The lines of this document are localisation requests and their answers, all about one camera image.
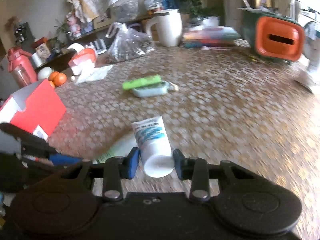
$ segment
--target wall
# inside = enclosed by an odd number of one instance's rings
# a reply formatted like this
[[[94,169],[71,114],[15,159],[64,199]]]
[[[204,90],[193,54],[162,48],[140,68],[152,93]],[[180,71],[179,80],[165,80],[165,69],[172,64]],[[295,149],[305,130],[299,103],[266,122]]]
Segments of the wall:
[[[8,33],[4,25],[9,18],[17,16],[29,22],[36,39],[55,33],[56,19],[61,21],[70,11],[66,0],[0,0],[0,39],[6,50],[14,45],[13,33]]]

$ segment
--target red small box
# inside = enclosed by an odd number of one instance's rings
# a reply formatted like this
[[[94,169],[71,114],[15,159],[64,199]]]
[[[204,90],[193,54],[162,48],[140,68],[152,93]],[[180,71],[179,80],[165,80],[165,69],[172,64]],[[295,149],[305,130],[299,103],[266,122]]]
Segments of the red small box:
[[[66,107],[45,79],[14,92],[0,108],[0,123],[11,123],[46,140],[65,112]]]

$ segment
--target clear plastic bag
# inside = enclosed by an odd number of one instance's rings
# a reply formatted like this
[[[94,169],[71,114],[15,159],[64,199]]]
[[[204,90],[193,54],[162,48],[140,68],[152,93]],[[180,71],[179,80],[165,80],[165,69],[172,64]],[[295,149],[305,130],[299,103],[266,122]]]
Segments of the clear plastic bag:
[[[147,10],[162,7],[163,0],[145,0],[144,5]]]
[[[118,22],[125,23],[134,20],[138,16],[138,2],[127,1],[119,6],[114,6],[115,16]]]
[[[116,37],[106,52],[105,63],[132,60],[154,50],[155,44],[148,34],[127,28],[125,24],[113,23],[106,37],[111,38],[114,35]]]

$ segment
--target white tube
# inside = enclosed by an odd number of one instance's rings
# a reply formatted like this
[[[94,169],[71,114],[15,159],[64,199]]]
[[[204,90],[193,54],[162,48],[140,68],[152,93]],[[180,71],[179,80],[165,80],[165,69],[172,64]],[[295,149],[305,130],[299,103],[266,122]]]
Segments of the white tube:
[[[144,172],[153,178],[169,175],[174,169],[174,160],[162,116],[134,122],[132,129]]]

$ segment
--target white label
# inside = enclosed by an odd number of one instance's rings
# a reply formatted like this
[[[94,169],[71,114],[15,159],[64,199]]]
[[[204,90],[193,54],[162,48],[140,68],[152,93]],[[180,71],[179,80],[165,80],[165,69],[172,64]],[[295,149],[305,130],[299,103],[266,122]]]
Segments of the white label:
[[[40,125],[38,125],[35,130],[33,131],[33,135],[38,136],[44,140],[48,139],[48,135],[45,133],[45,131],[41,128]]]

